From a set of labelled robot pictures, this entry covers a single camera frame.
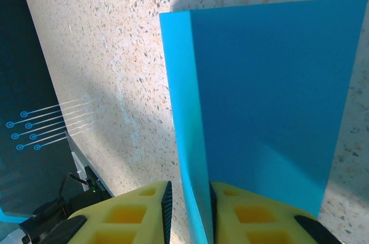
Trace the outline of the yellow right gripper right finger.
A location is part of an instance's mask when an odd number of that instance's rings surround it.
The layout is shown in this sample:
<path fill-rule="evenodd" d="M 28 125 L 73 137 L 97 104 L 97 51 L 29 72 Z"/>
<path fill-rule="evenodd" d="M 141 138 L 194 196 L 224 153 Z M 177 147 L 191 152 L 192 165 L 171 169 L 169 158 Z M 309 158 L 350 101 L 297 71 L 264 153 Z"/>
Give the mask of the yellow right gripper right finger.
<path fill-rule="evenodd" d="M 210 183 L 214 243 L 339 243 L 313 215 L 221 182 Z"/>

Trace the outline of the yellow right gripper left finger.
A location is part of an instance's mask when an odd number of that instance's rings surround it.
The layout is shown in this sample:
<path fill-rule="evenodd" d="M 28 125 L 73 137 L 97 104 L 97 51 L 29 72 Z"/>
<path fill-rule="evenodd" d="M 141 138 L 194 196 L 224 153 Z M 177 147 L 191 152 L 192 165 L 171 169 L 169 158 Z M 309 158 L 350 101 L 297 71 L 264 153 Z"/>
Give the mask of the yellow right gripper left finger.
<path fill-rule="evenodd" d="M 172 183 L 159 181 L 74 212 L 56 243 L 170 243 Z"/>

